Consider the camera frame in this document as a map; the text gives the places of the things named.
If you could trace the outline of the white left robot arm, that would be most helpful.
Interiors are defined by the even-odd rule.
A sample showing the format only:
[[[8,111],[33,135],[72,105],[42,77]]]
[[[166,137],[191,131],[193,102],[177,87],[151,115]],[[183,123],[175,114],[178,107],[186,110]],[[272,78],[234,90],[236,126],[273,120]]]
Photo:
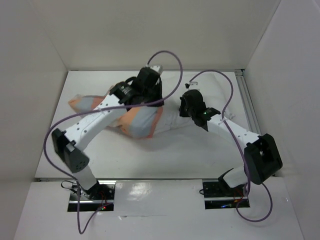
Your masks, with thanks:
[[[155,102],[156,106],[162,106],[162,72],[160,65],[141,68],[136,77],[111,87],[93,114],[88,114],[64,131],[56,128],[51,133],[55,153],[77,178],[80,192],[86,199],[97,197],[101,187],[89,167],[90,159],[84,150],[104,128],[127,113],[130,105]]]

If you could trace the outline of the white pillow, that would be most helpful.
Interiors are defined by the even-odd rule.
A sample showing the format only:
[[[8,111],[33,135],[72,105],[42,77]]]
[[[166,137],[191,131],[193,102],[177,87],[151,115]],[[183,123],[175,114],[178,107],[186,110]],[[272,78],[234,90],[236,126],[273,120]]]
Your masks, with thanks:
[[[205,72],[178,90],[178,99],[159,107],[141,106],[130,109],[109,127],[119,129],[135,139],[152,138],[157,134],[196,125],[207,129],[208,121],[219,117],[232,120],[236,115],[226,106],[228,102],[222,84],[214,73]]]

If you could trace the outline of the orange grey checked pillowcase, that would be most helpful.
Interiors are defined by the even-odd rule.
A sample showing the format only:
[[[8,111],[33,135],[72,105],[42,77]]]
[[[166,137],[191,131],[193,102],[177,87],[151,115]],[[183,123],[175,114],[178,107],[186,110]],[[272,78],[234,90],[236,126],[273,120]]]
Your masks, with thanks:
[[[94,110],[105,99],[104,95],[77,94],[68,101],[68,105],[76,113]],[[124,115],[108,125],[109,128],[118,128],[124,134],[141,139],[152,138],[159,123],[164,108],[141,106],[127,111]]]

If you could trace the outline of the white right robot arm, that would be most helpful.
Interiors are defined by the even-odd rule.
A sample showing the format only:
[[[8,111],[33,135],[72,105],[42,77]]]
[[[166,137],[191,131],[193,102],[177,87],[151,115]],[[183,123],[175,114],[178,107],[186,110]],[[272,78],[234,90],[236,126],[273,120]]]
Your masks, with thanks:
[[[225,110],[207,107],[197,89],[186,91],[181,97],[179,115],[191,118],[196,126],[235,144],[243,166],[232,168],[218,178],[218,190],[230,196],[238,186],[261,185],[283,167],[275,139],[268,133],[259,135],[227,118]]]

